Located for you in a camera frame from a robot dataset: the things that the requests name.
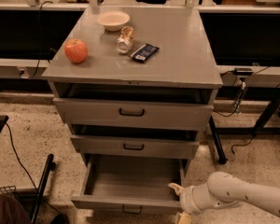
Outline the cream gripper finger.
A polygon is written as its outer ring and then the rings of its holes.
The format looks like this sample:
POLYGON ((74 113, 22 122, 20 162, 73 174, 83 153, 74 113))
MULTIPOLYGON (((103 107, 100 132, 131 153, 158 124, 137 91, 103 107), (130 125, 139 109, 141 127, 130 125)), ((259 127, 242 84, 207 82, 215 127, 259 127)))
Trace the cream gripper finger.
POLYGON ((180 196, 184 190, 184 188, 182 186, 180 186, 176 183, 170 183, 168 185, 168 187, 171 188, 177 196, 180 196))

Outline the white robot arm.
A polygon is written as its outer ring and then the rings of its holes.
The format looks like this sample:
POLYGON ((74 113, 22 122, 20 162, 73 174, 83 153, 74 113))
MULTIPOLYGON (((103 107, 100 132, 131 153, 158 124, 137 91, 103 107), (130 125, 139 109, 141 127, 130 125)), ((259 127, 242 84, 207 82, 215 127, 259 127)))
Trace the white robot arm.
POLYGON ((170 183, 179 197, 183 215, 198 215, 204 210, 220 210, 249 203, 280 217, 280 188, 245 182, 224 172, 210 174, 199 186, 182 187, 170 183))

